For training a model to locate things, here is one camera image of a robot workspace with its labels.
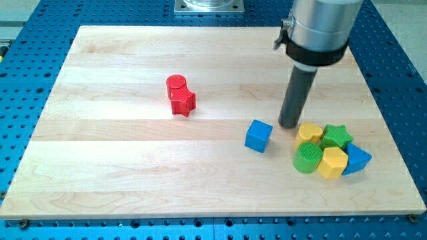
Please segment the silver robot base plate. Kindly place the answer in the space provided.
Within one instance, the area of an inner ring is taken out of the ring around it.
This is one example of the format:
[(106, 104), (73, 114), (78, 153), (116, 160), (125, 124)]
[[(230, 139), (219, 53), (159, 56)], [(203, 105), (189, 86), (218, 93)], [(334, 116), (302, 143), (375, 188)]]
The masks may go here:
[(243, 13), (243, 0), (174, 0), (175, 13)]

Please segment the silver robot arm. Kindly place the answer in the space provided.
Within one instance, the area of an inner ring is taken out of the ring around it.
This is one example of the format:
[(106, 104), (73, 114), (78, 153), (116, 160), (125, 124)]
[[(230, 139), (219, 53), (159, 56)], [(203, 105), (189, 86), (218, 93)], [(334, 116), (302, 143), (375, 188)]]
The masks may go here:
[(361, 5), (362, 0), (295, 0), (273, 49), (285, 45), (302, 71), (333, 65), (344, 56)]

